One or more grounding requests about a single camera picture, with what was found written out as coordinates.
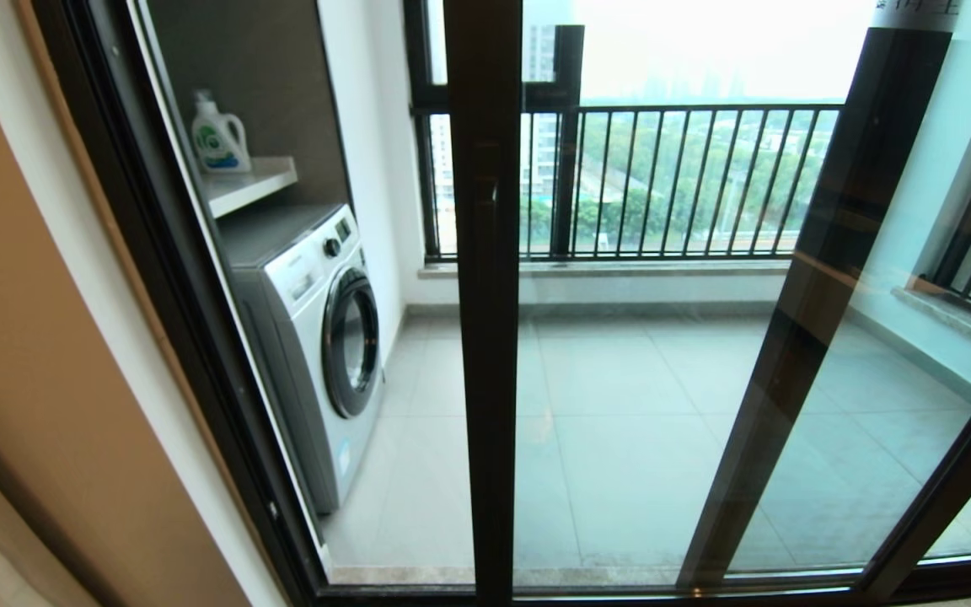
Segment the dark brown sliding glass door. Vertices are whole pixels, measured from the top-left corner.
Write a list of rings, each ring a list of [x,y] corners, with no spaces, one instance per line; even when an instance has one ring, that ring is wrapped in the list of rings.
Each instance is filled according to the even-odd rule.
[[[481,604],[516,599],[515,464],[518,357],[519,118],[523,112],[523,0],[443,0],[455,160],[459,296],[464,338],[475,592]],[[673,592],[793,590],[785,577],[725,583],[745,528],[778,464],[858,284],[947,56],[951,12],[911,19],[876,11],[844,112],[845,134],[802,228],[768,339],[745,391],[723,465],[711,485]],[[473,188],[493,178],[496,246],[477,255]],[[971,498],[971,418],[931,480],[859,576],[817,575],[878,602]]]

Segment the white wall shelf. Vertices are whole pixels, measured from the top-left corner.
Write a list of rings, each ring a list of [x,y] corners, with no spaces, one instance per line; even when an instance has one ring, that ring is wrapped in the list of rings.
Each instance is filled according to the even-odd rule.
[[[298,180],[293,157],[262,157],[254,158],[249,173],[201,174],[201,189],[212,218],[224,218]]]

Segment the white front-load washing machine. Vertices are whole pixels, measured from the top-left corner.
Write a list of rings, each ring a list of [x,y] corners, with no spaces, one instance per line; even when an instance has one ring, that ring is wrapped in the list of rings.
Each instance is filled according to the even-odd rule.
[[[240,319],[314,510],[350,495],[383,388],[381,323],[347,204],[243,210],[220,219]]]

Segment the dark brown fixed glass panel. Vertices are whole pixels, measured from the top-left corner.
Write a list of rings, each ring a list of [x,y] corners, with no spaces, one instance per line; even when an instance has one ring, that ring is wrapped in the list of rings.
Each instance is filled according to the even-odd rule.
[[[971,596],[971,0],[877,0],[677,576],[690,597]]]

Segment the dark door handle lever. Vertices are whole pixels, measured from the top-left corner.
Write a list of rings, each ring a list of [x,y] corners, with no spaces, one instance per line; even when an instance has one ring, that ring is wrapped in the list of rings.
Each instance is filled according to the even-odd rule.
[[[471,235],[475,253],[486,256],[496,246],[496,193],[493,178],[477,178],[471,197]]]

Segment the white detergent bottle green label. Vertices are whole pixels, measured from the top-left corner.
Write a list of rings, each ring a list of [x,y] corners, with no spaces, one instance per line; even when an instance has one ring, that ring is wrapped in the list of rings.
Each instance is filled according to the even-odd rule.
[[[208,175],[249,173],[253,161],[248,153],[245,126],[239,117],[223,114],[208,89],[196,89],[193,100],[191,141],[201,172]]]

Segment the dark window frame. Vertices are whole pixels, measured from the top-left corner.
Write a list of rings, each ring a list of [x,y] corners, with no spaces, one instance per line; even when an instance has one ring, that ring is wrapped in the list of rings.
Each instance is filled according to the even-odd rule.
[[[421,187],[424,261],[458,257],[443,0],[402,0],[410,115]],[[585,28],[571,0],[523,0],[518,250],[525,261],[573,254]]]

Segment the long black balcony railing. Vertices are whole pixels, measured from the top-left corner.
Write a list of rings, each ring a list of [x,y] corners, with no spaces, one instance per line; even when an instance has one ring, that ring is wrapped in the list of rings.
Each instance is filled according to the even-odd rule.
[[[579,106],[574,250],[543,262],[789,257],[843,111]]]

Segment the long grey stone window sill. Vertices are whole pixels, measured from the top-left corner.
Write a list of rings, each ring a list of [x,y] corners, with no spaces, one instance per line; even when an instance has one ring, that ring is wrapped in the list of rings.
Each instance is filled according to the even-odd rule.
[[[792,258],[679,259],[679,261],[535,261],[518,266],[521,279],[585,279],[585,277],[733,277],[778,276]]]

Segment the short grey stone side sill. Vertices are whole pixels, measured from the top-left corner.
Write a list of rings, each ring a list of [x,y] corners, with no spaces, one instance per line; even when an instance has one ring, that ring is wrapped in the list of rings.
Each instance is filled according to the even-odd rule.
[[[902,287],[891,289],[893,298],[971,341],[971,308],[941,296]]]

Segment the black-framed balcony doorway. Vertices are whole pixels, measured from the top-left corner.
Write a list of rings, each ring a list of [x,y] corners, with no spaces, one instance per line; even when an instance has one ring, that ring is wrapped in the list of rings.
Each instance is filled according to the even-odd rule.
[[[186,419],[201,431],[201,446],[228,466],[233,496],[242,498],[247,530],[260,535],[262,570],[275,579],[275,602],[288,607],[961,607],[971,602],[971,560],[920,562],[886,599],[848,588],[794,588],[762,594],[756,588],[693,594],[532,593],[481,604],[469,585],[321,590],[319,558],[305,543],[302,514],[287,514],[292,477],[275,461],[275,433],[254,410],[261,389],[247,379],[246,350],[230,326],[216,270],[207,259],[201,227],[185,210],[184,178],[174,177],[172,142],[158,118],[154,87],[145,73],[142,43],[125,32],[127,11],[111,0],[32,0],[64,96],[105,195],[99,217],[113,253],[138,277],[131,284],[153,304],[169,332],[185,377],[177,387],[194,404]]]

